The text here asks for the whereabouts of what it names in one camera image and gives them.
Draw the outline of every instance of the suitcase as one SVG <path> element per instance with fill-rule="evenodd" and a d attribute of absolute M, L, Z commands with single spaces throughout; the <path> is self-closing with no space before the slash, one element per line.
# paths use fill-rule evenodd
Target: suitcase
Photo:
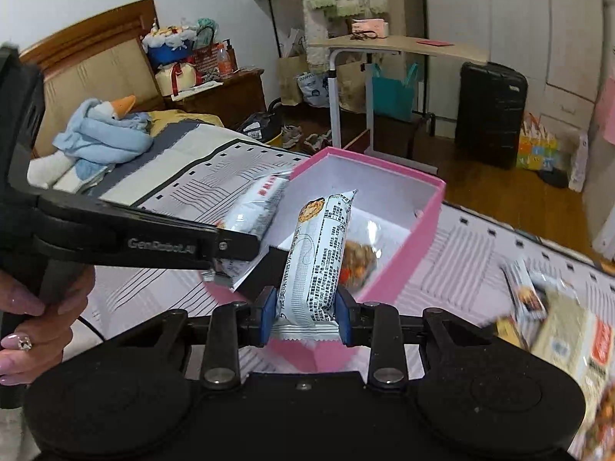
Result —
<path fill-rule="evenodd" d="M 455 144 L 478 161 L 514 167 L 527 94 L 525 76 L 514 69 L 465 63 Z"/>

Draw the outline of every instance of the hand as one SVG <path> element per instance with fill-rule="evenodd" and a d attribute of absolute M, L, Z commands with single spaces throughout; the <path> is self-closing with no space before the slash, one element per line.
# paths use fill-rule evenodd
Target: hand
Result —
<path fill-rule="evenodd" d="M 73 339 L 71 325 L 87 307 L 93 287 L 94 267 L 87 267 L 66 291 L 62 303 L 46 307 L 21 283 L 0 271 L 0 310 L 33 316 L 0 341 L 4 348 L 0 351 L 0 385 L 31 383 L 62 361 L 64 348 Z M 27 352 L 18 345 L 25 335 L 32 343 Z"/>

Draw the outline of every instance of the wooden nightstand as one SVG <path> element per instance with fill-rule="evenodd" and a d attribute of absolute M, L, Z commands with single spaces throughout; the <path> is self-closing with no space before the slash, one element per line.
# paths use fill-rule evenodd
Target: wooden nightstand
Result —
<path fill-rule="evenodd" d="M 261 82 L 263 72 L 262 69 L 239 71 L 231 78 L 223 80 L 223 86 L 176 102 L 173 102 L 171 97 L 165 97 L 165 104 L 169 109 L 213 114 L 222 120 L 225 127 L 235 129 L 251 114 L 267 110 Z"/>

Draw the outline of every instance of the pink nail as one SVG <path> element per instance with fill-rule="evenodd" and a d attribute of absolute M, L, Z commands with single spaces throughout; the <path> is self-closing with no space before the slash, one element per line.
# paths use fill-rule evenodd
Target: pink nail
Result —
<path fill-rule="evenodd" d="M 17 375 L 2 376 L 0 378 L 0 385 L 4 386 L 23 385 L 24 383 L 25 381 L 23 380 L 23 378 Z"/>
<path fill-rule="evenodd" d="M 0 340 L 0 345 L 7 350 L 29 350 L 32 348 L 30 337 L 24 332 L 14 332 Z"/>
<path fill-rule="evenodd" d="M 6 374 L 14 365 L 13 359 L 3 356 L 0 357 L 0 374 Z"/>
<path fill-rule="evenodd" d="M 77 294 L 70 296 L 69 298 L 64 300 L 62 303 L 60 303 L 60 305 L 58 306 L 58 315 L 62 315 L 63 313 L 70 312 L 75 307 L 77 307 L 81 303 L 82 300 L 83 300 L 83 295 L 81 294 L 81 292 L 77 292 Z"/>
<path fill-rule="evenodd" d="M 11 304 L 10 312 L 16 314 L 42 315 L 45 312 L 45 304 L 30 293 L 25 286 L 15 285 L 8 294 Z"/>

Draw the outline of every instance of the wooden floor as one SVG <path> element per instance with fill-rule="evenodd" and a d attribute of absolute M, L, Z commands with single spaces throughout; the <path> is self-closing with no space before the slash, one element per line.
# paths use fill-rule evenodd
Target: wooden floor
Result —
<path fill-rule="evenodd" d="M 305 135 L 330 129 L 328 109 L 305 105 L 284 109 L 285 122 L 300 125 Z M 342 112 L 343 142 L 363 129 L 365 115 Z M 411 137 L 405 123 L 376 117 L 376 150 L 403 157 Z M 467 160 L 456 152 L 451 139 L 432 138 L 423 130 L 414 138 L 413 158 L 439 168 L 439 177 L 447 182 L 447 201 L 601 259 L 590 246 L 581 194 L 551 187 L 533 171 L 504 170 Z"/>
<path fill-rule="evenodd" d="M 591 249 L 582 194 L 551 187 L 533 171 L 467 160 L 451 139 L 417 134 L 414 159 L 438 167 L 447 201 L 600 259 Z"/>

